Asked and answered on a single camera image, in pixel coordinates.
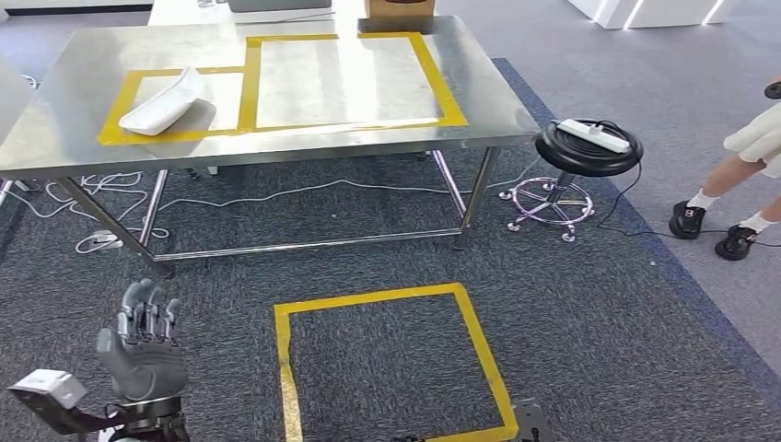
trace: yellow tape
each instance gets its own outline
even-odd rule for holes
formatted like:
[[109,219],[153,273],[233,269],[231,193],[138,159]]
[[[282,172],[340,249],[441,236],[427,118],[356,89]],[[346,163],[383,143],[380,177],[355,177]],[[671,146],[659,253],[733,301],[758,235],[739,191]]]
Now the yellow tape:
[[262,41],[313,41],[313,40],[338,40],[337,34],[292,34],[292,35],[258,35],[247,37],[247,42],[260,43]]
[[247,39],[244,55],[244,80],[241,84],[238,133],[252,132],[258,118],[258,90],[261,86],[261,43]]
[[425,41],[423,41],[423,36],[417,32],[412,33],[410,35],[410,43],[413,45],[417,60],[423,68],[425,78],[428,79],[428,84],[434,92],[434,97],[437,99],[437,103],[439,103],[439,108],[442,109],[442,118],[439,120],[439,125],[467,125],[466,117],[461,112],[459,103],[453,97],[453,93],[450,92],[448,83],[445,81],[442,73],[439,72],[431,52],[428,51],[428,47],[425,45]]
[[382,292],[365,293],[346,297],[329,297],[309,301],[277,304],[274,306],[274,322],[276,324],[276,346],[279,357],[280,387],[282,390],[282,409],[285,417],[286,442],[303,442],[301,415],[298,407],[298,394],[290,366],[290,315],[304,311],[340,308],[357,304],[392,301],[411,297],[429,297],[435,295],[453,294],[459,307],[467,332],[472,340],[477,358],[483,368],[485,377],[494,395],[496,406],[502,417],[503,426],[486,430],[471,431],[452,436],[436,436],[428,438],[431,442],[502,442],[518,435],[518,422],[513,412],[505,382],[502,380],[499,368],[485,339],[480,321],[472,307],[472,302],[461,284],[430,285],[424,287],[402,288]]
[[181,69],[157,69],[146,71],[130,71],[120,86],[117,98],[106,117],[106,122],[98,135],[102,145],[138,145],[151,143],[196,142],[206,137],[218,135],[239,135],[248,133],[270,133],[277,131],[300,130],[323,127],[324,132],[379,131],[389,129],[415,129],[442,126],[463,126],[468,124],[460,110],[458,102],[453,97],[445,78],[439,72],[423,37],[417,32],[369,32],[356,35],[359,39],[406,38],[410,41],[414,53],[431,87],[434,98],[442,112],[442,117],[431,122],[420,122],[420,119],[410,122],[338,122],[330,124],[303,124],[274,127],[257,127],[258,102],[261,82],[262,44],[272,41],[327,41],[343,38],[337,34],[305,34],[305,35],[267,35],[253,36],[246,39],[247,49],[243,66],[232,67],[200,67],[201,74],[243,74],[241,98],[239,103],[239,122],[235,129],[163,132],[156,136],[130,134],[119,126],[121,117],[133,107],[135,94],[141,81],[147,76],[177,76]]
[[282,415],[285,419],[287,442],[303,442],[301,416],[298,407],[298,392],[290,367],[290,317],[280,314],[274,307],[276,325],[276,352],[279,357],[279,383],[282,389]]

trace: white dish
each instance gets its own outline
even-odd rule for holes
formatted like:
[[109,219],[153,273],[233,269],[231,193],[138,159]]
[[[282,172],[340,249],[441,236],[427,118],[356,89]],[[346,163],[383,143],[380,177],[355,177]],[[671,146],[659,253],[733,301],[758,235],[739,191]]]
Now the white dish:
[[168,129],[201,95],[204,79],[193,67],[182,69],[179,78],[120,119],[120,127],[137,134],[157,135]]

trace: person's leg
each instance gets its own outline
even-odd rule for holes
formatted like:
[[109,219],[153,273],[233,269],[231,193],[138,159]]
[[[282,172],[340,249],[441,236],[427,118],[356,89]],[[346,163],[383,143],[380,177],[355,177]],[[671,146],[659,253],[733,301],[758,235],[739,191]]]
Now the person's leg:
[[708,198],[718,198],[766,167],[762,161],[750,163],[738,156],[728,158],[710,173],[703,185],[702,194]]
[[675,204],[669,222],[670,232],[681,239],[697,239],[703,228],[705,213],[711,204],[765,167],[767,166],[762,161],[751,163],[738,156],[724,160],[710,173],[703,188],[694,198]]
[[761,212],[729,228],[727,237],[716,245],[718,256],[740,261],[749,256],[757,236],[773,224],[781,223],[781,197],[768,204]]
[[760,215],[771,224],[781,223],[781,196],[768,204]]

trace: white power strip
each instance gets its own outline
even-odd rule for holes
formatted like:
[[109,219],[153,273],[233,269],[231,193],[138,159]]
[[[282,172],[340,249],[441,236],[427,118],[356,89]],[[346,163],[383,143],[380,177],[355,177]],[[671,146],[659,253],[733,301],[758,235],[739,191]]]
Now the white power strip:
[[575,120],[565,120],[560,122],[557,128],[568,134],[591,142],[600,147],[604,147],[616,154],[625,154],[629,150],[629,142],[617,136],[606,134],[602,131],[602,126],[588,126]]

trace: stool base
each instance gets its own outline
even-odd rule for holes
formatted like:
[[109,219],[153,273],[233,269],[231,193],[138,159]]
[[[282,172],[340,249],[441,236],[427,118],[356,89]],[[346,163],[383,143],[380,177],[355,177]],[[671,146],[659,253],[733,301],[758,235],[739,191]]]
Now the stool base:
[[[572,183],[574,178],[573,175],[566,172],[562,173],[559,178],[532,178],[521,182],[507,192],[499,193],[501,199],[513,202],[519,214],[515,221],[507,225],[507,229],[512,232],[518,232],[520,231],[520,223],[530,218],[543,224],[564,227],[565,233],[562,235],[562,239],[566,242],[575,241],[575,224],[594,215],[594,203],[586,191]],[[540,195],[533,192],[532,189],[535,187],[542,188],[546,194]],[[562,196],[566,191],[576,192],[582,200],[563,200]],[[534,208],[526,208],[519,201],[519,196],[521,195],[539,202],[539,204]],[[562,209],[562,206],[572,205],[581,206],[579,216],[571,217]],[[537,215],[540,211],[547,208],[552,209],[558,215],[558,218],[550,219]]]

